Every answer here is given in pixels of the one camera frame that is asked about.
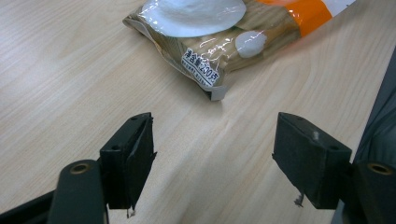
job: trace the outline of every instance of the wooden tabletop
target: wooden tabletop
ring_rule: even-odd
[[[210,102],[121,21],[143,0],[0,3],[0,213],[151,112],[157,158],[135,216],[110,223],[329,223],[271,157],[277,113],[356,149],[396,44],[396,2],[357,0]]]

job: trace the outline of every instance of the packaged bread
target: packaged bread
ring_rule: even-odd
[[[354,1],[148,0],[123,23],[217,101],[228,73],[268,58]]]

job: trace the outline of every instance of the snack bag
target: snack bag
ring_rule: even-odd
[[[310,34],[354,1],[148,0],[123,23],[217,101],[226,74]]]

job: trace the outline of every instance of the food package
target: food package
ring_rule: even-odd
[[[354,1],[148,0],[123,23],[217,101],[228,73],[268,58]]]

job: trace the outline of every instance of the wooden table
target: wooden table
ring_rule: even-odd
[[[352,149],[396,44],[396,2],[357,0],[267,61],[227,76],[210,102],[121,20],[140,1],[0,3],[0,212],[99,157],[129,117],[152,112],[158,151],[136,214],[110,223],[329,223],[271,157],[279,111]]]

